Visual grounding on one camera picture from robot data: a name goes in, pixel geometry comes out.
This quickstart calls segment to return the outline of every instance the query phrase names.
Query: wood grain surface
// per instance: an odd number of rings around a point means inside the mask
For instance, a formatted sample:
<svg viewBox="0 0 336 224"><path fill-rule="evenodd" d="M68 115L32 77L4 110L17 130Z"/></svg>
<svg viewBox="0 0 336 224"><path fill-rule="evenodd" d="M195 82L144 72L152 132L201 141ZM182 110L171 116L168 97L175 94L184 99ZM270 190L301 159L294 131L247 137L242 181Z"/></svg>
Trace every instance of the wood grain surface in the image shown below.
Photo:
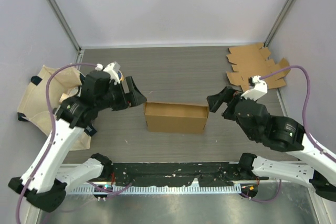
<svg viewBox="0 0 336 224"><path fill-rule="evenodd" d="M148 101L206 104L206 97L229 85L225 71L231 65L227 47L161 47L85 50L82 62L106 65L117 61L124 76L133 76ZM83 67L86 74L90 68ZM273 115L282 115L276 90L259 100ZM277 161L293 157L250 141L233 121L210 113L204 134L155 133L146 129L143 107L99 113L98 133L91 149L69 152L65 163L82 163L93 153L113 162L211 162L238 161L243 152Z"/></svg>

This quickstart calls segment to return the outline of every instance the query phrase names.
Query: white linear rail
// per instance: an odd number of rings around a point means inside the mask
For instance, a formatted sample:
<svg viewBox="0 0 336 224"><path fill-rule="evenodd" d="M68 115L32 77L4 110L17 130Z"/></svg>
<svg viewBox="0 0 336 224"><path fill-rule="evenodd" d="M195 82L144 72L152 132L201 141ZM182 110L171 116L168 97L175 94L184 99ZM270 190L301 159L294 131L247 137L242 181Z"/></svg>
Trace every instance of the white linear rail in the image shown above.
<svg viewBox="0 0 336 224"><path fill-rule="evenodd" d="M113 191L120 191L124 187L114 186ZM69 195L106 195L106 193L94 192L94 187L89 184L84 184L80 187L72 190ZM199 187L198 184L192 184L188 187L130 187L124 191L123 195L165 195L165 194L240 194L241 191L240 184L235 184L234 186L217 186L217 187Z"/></svg>

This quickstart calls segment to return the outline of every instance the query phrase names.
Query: white backdrop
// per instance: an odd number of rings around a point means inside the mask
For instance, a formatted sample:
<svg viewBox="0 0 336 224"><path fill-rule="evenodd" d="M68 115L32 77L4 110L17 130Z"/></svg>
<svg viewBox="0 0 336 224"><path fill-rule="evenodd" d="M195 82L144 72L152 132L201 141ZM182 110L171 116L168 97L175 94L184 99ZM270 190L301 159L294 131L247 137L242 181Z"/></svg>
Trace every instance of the white backdrop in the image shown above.
<svg viewBox="0 0 336 224"><path fill-rule="evenodd" d="M23 174L46 140L32 123L17 120L17 107L43 64L61 67L77 53L46 0L0 0L0 28L0 223L14 224L18 195L7 184Z"/></svg>
<svg viewBox="0 0 336 224"><path fill-rule="evenodd" d="M335 0L296 0L270 44L272 57L304 66L311 79L307 121L312 135L336 153L336 5ZM306 80L291 70L281 93L288 115L302 123ZM336 223L336 203L326 201Z"/></svg>
<svg viewBox="0 0 336 224"><path fill-rule="evenodd" d="M264 41L286 0L56 0L84 47Z"/></svg>

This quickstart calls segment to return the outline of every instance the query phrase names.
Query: flattened cardboard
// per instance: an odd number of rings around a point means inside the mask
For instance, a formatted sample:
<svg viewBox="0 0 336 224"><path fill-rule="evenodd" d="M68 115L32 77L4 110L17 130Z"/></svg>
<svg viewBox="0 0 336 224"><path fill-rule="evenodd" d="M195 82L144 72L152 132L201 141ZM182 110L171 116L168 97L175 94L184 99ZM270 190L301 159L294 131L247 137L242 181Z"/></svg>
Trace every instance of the flattened cardboard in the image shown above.
<svg viewBox="0 0 336 224"><path fill-rule="evenodd" d="M263 43L256 43L246 46L230 47L231 54L227 55L227 59L232 63L234 72L226 72L231 84L241 86L243 91L249 89L248 78L252 76L265 76L273 73L281 68L289 66L286 59L282 59L278 64L274 60L267 59L271 52ZM269 89L280 88L286 85L284 77L289 70L275 74L267 79L267 87Z"/></svg>
<svg viewBox="0 0 336 224"><path fill-rule="evenodd" d="M203 133L209 115L208 105L146 102L147 129L152 132Z"/></svg>

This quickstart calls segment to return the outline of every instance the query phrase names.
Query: gray floor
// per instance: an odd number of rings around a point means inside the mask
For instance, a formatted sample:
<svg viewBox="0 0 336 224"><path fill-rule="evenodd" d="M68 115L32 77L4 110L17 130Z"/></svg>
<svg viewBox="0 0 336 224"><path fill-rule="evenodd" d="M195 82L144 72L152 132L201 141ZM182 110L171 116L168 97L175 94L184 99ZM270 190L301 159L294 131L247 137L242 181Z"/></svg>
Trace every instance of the gray floor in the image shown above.
<svg viewBox="0 0 336 224"><path fill-rule="evenodd" d="M269 199L276 183L261 183L256 198ZM49 224L315 224L319 223L307 189L283 183L279 197L272 203L257 203L237 194L136 195L97 201L91 196L67 196L61 210L46 217L41 211L37 223Z"/></svg>
<svg viewBox="0 0 336 224"><path fill-rule="evenodd" d="M133 76L149 101L206 104L206 97L220 92L229 82L232 68L226 47L123 48L86 50L82 62L108 64L117 61L125 76ZM81 68L88 73L89 68ZM259 100L274 115L282 115L276 90ZM100 112L98 133L91 149L70 152L65 163L82 163L101 153L113 162L211 162L238 161L243 152L277 161L293 157L251 142L239 126L211 113L204 134L153 133L146 129L143 107Z"/></svg>

